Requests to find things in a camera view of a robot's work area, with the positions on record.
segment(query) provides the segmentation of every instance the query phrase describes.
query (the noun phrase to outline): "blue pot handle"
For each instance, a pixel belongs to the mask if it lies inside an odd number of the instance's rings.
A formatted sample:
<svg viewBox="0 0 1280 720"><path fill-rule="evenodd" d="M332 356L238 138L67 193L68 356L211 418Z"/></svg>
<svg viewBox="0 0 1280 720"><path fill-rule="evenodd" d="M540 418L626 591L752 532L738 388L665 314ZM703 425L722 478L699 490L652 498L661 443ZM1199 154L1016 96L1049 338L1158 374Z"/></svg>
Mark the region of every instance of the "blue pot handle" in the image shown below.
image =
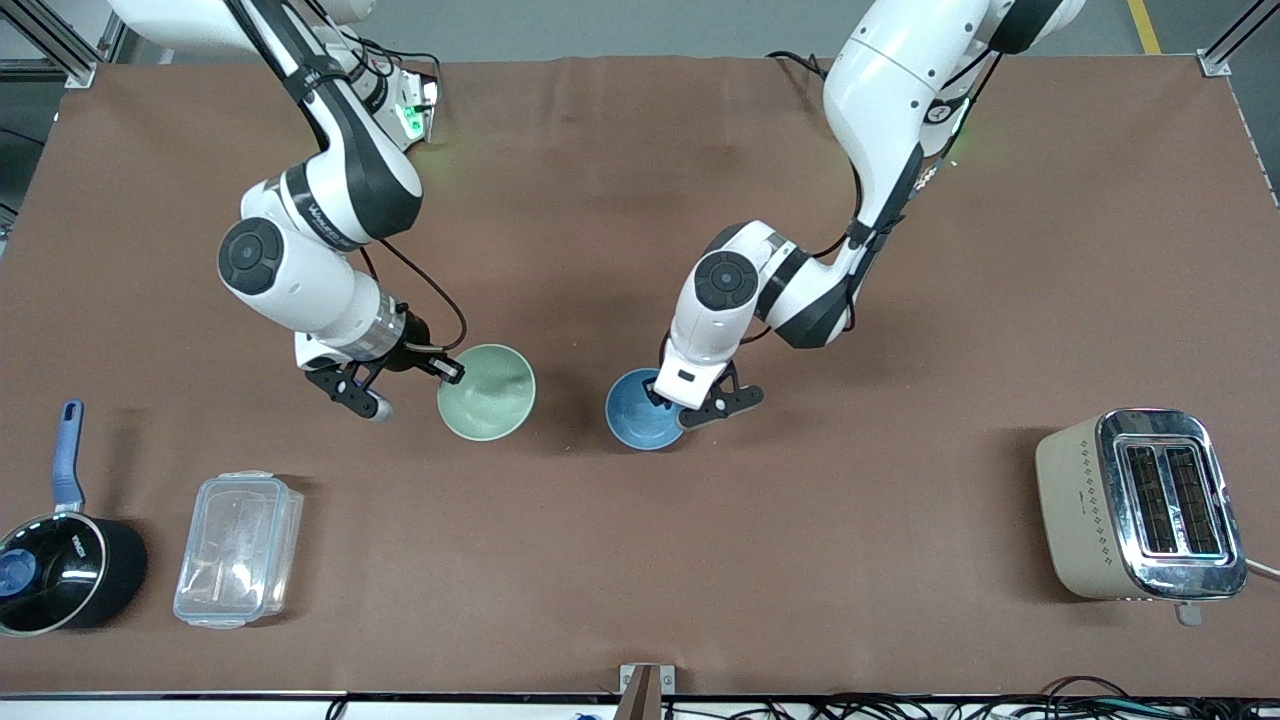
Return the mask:
<svg viewBox="0 0 1280 720"><path fill-rule="evenodd" d="M79 430L84 420L84 404L68 400L58 419L58 445L54 446L54 511L79 512L84 509L84 492L76 478L79 455Z"/></svg>

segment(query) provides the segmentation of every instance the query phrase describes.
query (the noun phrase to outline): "toaster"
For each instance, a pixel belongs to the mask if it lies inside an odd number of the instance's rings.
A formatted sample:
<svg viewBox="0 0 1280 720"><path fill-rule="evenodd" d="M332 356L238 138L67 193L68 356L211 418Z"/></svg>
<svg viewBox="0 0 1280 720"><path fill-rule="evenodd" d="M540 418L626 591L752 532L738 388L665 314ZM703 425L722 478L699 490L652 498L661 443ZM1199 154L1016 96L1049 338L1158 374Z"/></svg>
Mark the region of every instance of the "toaster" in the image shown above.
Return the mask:
<svg viewBox="0 0 1280 720"><path fill-rule="evenodd" d="M1208 432L1178 410L1121 409L1036 448L1044 532L1059 579L1096 600L1192 603L1244 587L1247 565Z"/></svg>

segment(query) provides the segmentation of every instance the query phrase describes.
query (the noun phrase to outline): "metal frame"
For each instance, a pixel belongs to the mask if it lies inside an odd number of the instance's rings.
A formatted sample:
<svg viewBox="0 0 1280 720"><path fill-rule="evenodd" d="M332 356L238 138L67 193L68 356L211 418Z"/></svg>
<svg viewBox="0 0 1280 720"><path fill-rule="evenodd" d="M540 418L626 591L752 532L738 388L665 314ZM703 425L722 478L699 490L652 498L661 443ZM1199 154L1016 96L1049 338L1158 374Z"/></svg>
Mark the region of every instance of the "metal frame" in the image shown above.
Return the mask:
<svg viewBox="0 0 1280 720"><path fill-rule="evenodd" d="M69 88L90 87L97 63L115 60L125 33L124 23L111 13L95 47L42 0L0 0L0 17L45 54L41 60L0 60L0 78L47 81L65 76Z"/></svg>
<svg viewBox="0 0 1280 720"><path fill-rule="evenodd" d="M663 694L675 694L676 692L676 666L675 665L657 665L653 662L630 662L626 665L618 665L618 692L627 692L627 685L631 684L631 676L643 667L653 666L658 670L658 679L660 680Z"/></svg>
<svg viewBox="0 0 1280 720"><path fill-rule="evenodd" d="M1199 60L1201 72L1204 77L1225 77L1231 74L1231 65L1228 64L1231 54L1244 44L1260 27L1263 26L1276 12L1280 10L1280 0L1254 0L1253 5L1243 15L1231 23L1215 42L1208 47L1196 51Z"/></svg>
<svg viewBox="0 0 1280 720"><path fill-rule="evenodd" d="M641 662L623 665L618 673L626 673L626 692L613 711L613 720L659 720L662 717L663 682L659 678L663 669L671 665ZM675 667L672 667L675 684Z"/></svg>

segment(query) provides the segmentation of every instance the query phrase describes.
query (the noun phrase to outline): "yellow floor line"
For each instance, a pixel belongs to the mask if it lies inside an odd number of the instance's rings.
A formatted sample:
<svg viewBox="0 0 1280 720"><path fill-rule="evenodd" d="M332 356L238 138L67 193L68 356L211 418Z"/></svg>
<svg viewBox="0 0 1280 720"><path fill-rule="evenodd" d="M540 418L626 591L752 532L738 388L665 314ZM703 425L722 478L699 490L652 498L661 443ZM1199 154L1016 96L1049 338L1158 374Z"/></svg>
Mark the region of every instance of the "yellow floor line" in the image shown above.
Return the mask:
<svg viewBox="0 0 1280 720"><path fill-rule="evenodd" d="M1138 40L1142 41L1142 51L1148 55L1160 55L1160 41L1156 40L1156 28L1151 27L1151 14L1147 13L1147 3L1143 0L1129 0L1129 14L1133 15L1133 26L1138 28Z"/></svg>

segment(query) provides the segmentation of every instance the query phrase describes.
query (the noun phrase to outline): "toaster slot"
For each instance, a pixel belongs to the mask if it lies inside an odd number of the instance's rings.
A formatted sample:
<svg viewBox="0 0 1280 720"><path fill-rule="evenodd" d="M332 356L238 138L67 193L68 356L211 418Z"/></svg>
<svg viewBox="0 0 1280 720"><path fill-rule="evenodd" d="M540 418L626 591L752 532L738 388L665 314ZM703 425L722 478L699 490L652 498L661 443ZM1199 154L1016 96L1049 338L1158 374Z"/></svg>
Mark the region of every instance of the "toaster slot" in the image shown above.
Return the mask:
<svg viewBox="0 0 1280 720"><path fill-rule="evenodd" d="M1125 459L1133 477L1138 515L1142 518L1143 546L1148 553L1178 552L1174 524L1169 518L1169 497L1160 479L1156 448L1147 445L1125 447Z"/></svg>
<svg viewBox="0 0 1280 720"><path fill-rule="evenodd" d="M1217 523L1208 501L1204 473L1196 448L1171 446L1165 448L1169 471L1174 477L1174 492L1183 511L1188 548L1197 555L1221 555L1222 543L1217 537Z"/></svg>

